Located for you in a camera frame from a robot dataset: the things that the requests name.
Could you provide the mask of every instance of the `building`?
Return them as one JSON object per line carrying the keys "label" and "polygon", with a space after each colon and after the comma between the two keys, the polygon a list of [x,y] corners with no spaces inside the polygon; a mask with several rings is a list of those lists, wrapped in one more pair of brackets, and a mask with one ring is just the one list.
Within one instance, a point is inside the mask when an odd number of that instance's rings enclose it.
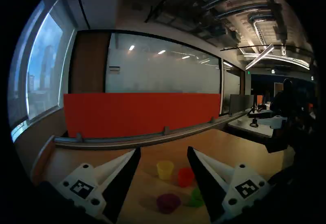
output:
{"label": "building", "polygon": [[28,83],[27,83],[28,92],[34,91],[34,79],[35,79],[35,75],[28,74]]}
{"label": "building", "polygon": [[45,77],[46,77],[46,68],[49,64],[49,60],[53,59],[53,46],[48,45],[45,48],[44,56],[41,64],[41,75],[40,75],[40,88],[39,90],[46,90],[45,86]]}

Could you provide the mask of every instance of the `plastic cup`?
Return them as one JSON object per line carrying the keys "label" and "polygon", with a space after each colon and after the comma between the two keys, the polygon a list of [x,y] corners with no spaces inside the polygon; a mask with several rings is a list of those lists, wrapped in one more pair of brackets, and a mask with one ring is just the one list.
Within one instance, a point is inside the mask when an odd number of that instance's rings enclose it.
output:
{"label": "plastic cup", "polygon": [[191,193],[191,200],[189,202],[189,206],[192,207],[200,207],[205,204],[203,197],[201,195],[201,192],[199,188],[195,188]]}
{"label": "plastic cup", "polygon": [[169,180],[173,172],[174,164],[169,160],[162,160],[157,163],[157,173],[162,180]]}
{"label": "plastic cup", "polygon": [[178,173],[178,183],[180,187],[190,186],[194,180],[194,173],[190,167],[181,168]]}
{"label": "plastic cup", "polygon": [[181,200],[172,193],[166,193],[156,199],[156,205],[161,213],[171,214],[181,205]]}

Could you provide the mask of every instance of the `orange divider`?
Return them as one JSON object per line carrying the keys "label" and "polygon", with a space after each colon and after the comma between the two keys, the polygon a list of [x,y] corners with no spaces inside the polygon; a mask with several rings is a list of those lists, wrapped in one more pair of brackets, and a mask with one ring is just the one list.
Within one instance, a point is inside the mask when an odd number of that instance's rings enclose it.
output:
{"label": "orange divider", "polygon": [[218,118],[220,94],[83,93],[64,94],[69,137],[138,136],[209,122]]}
{"label": "orange divider", "polygon": [[262,104],[262,95],[257,95],[257,105]]}

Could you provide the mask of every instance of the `green cup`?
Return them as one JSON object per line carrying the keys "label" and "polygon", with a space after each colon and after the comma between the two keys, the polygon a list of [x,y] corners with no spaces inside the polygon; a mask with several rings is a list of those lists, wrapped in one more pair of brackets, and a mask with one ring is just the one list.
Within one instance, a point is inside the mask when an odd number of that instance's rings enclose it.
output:
{"label": "green cup", "polygon": [[189,202],[189,206],[191,207],[201,207],[205,204],[203,197],[200,193],[199,188],[195,188],[191,193],[191,200]]}

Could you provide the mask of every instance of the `wooden table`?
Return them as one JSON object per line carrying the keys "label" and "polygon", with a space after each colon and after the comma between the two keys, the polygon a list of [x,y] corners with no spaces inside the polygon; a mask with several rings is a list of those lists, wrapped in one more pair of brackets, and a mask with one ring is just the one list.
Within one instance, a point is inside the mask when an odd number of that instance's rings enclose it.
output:
{"label": "wooden table", "polygon": [[[180,188],[176,179],[180,168],[190,167],[187,158],[188,146],[193,146],[232,167],[246,163],[266,180],[282,169],[284,152],[268,154],[265,146],[261,144],[216,129],[168,143],[143,147],[118,224],[210,223],[205,206],[193,208],[182,205],[170,215],[161,214],[156,208],[156,198],[164,193],[178,195],[183,204],[190,200],[190,193],[196,183],[193,182],[191,187]],[[81,163],[90,163],[96,167],[128,151],[130,150],[86,151],[56,148],[46,166],[44,179],[57,184]],[[174,162],[175,168],[170,181],[158,178],[156,163],[159,160]]]}
{"label": "wooden table", "polygon": [[253,118],[249,118],[247,115],[244,115],[240,118],[230,121],[228,125],[238,130],[255,134],[257,136],[262,136],[267,138],[272,137],[273,129],[271,129],[269,125],[258,125],[258,127],[252,127],[250,126],[252,120]]}

